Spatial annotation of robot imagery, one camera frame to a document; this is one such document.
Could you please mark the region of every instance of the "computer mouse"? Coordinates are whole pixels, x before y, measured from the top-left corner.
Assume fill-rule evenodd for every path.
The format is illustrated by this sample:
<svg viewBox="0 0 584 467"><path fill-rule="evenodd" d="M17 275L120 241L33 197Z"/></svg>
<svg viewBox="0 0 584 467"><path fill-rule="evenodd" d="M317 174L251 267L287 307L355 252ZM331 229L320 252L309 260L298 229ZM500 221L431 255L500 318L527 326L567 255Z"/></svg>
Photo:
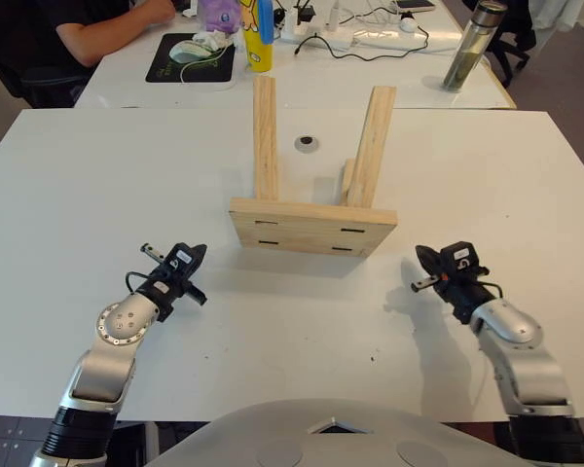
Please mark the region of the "computer mouse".
<svg viewBox="0 0 584 467"><path fill-rule="evenodd" d="M208 47L197 44L193 41L182 41L175 44L168 53L171 60L180 63L191 63L203 60L212 55L212 50Z"/></svg>
<svg viewBox="0 0 584 467"><path fill-rule="evenodd" d="M400 29L405 32L416 32L418 30L418 22L413 18L400 19Z"/></svg>

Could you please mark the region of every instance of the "wooden stool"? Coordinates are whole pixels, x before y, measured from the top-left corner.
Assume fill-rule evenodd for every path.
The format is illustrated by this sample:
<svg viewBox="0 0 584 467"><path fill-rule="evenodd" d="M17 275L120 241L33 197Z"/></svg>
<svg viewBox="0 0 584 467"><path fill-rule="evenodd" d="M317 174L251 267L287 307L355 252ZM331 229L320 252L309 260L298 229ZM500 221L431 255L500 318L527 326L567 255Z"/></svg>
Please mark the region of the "wooden stool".
<svg viewBox="0 0 584 467"><path fill-rule="evenodd" d="M232 198L243 247L369 256L396 227L395 211L372 209L396 88L374 87L356 159L346 162L340 205L278 200L274 78L253 81L255 198Z"/></svg>

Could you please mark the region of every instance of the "white table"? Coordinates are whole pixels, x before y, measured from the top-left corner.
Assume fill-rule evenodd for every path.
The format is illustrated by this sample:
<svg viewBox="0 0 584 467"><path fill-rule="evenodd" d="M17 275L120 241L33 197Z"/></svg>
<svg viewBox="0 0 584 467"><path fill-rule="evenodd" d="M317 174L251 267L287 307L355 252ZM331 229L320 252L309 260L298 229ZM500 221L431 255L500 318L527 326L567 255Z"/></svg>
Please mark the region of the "white table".
<svg viewBox="0 0 584 467"><path fill-rule="evenodd" d="M330 1L312 2L328 17ZM368 11L364 2L350 1L354 10ZM441 2L433 12L417 14L430 33L429 48L456 47L460 29ZM346 27L359 29L351 21ZM391 28L399 31L397 24ZM196 32L196 19L178 16L171 24L155 26L120 51L103 58L79 98L78 108L248 108L252 102L254 73L246 68L246 53L237 51L233 78L225 84L147 83L145 76L160 41L166 33ZM421 34L415 46L423 43ZM395 106L399 108L514 108L515 103L493 72L481 64L463 91L441 90L441 80L450 67L453 52L410 54L402 59L362 62L355 58L336 60L324 49L305 47L294 55L295 45L275 41L274 66L279 106L289 108L364 109L374 85L398 87ZM355 47L365 56L402 54Z"/></svg>
<svg viewBox="0 0 584 467"><path fill-rule="evenodd" d="M546 114L396 111L375 206L400 225L366 261L239 247L227 210L252 193L250 114L19 116L0 145L0 414L52 416L126 271L153 267L138 247L186 241L208 245L195 283L209 301L178 301L147 335L123 419L304 397L502 419L469 329L409 288L415 245L463 239L543 325L584 416L584 166ZM278 114L281 198L333 202L364 112ZM320 143L309 155L293 147L306 132Z"/></svg>

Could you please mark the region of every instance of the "yellow cup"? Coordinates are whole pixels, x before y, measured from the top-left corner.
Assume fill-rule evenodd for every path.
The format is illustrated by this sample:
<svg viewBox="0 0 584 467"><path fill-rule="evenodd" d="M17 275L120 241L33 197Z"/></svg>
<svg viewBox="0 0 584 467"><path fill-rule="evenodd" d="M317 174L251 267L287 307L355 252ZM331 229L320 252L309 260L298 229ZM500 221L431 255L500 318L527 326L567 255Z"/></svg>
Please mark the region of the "yellow cup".
<svg viewBox="0 0 584 467"><path fill-rule="evenodd" d="M246 58L256 72L269 71L273 67L273 45L264 44L260 37L258 0L240 0L240 17L244 29Z"/></svg>

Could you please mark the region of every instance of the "thermos bottle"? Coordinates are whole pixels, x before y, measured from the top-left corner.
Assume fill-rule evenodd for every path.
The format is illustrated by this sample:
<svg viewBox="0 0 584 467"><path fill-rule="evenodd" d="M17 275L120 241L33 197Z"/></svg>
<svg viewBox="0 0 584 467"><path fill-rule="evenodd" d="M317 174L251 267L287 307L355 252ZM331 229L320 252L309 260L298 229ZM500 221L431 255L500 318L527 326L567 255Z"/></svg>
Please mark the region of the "thermos bottle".
<svg viewBox="0 0 584 467"><path fill-rule="evenodd" d="M463 32L448 74L444 78L446 90L458 91L462 88L470 72L483 56L505 13L506 6L503 3L495 0L478 2Z"/></svg>

